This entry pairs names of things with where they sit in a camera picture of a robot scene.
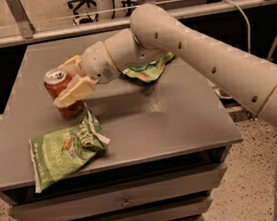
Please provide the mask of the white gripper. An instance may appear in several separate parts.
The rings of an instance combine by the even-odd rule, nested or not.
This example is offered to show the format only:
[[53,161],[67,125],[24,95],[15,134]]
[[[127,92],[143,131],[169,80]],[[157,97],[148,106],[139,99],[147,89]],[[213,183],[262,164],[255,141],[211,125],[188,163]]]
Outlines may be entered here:
[[97,82],[104,85],[120,75],[103,41],[87,48],[81,57],[75,55],[63,62],[58,69],[66,71],[73,77],[54,100],[54,105],[58,108],[69,107],[85,99],[95,91]]

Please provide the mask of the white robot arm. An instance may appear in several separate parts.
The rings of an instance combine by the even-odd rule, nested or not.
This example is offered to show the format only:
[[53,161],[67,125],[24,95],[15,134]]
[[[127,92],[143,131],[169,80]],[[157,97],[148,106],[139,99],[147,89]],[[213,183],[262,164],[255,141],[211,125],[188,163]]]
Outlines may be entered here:
[[[60,68],[72,75],[54,104],[68,107],[109,83],[129,66],[152,62],[171,52],[219,86],[259,119],[277,128],[277,64],[188,28],[153,4],[137,7],[130,27],[95,43]],[[277,161],[275,212],[277,221]]]

